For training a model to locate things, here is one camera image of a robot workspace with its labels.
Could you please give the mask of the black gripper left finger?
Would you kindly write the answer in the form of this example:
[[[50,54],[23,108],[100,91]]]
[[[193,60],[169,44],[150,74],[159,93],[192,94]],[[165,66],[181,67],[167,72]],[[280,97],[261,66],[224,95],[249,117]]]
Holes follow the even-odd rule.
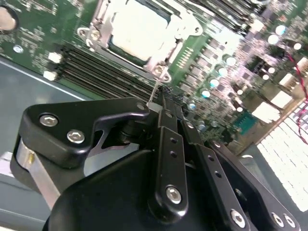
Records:
[[[152,154],[147,204],[158,218],[188,210],[183,137],[169,88],[155,110],[137,98],[37,104],[22,114],[13,175],[53,209],[73,184],[136,151]]]

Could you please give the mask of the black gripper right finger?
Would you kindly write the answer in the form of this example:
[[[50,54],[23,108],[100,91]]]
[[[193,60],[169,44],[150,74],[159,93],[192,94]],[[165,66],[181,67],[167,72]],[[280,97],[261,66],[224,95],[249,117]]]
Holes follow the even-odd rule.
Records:
[[[299,231],[301,226],[265,185],[221,142],[202,141],[184,116],[183,95],[172,94],[191,160],[209,196],[218,231]]]

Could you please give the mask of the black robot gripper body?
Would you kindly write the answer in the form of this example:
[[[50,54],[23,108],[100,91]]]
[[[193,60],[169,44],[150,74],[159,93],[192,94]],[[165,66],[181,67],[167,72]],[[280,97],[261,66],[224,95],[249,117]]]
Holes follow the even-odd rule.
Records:
[[[197,171],[186,167],[189,209],[174,224],[149,210],[152,154],[136,151],[67,188],[56,201],[46,231],[214,231]]]

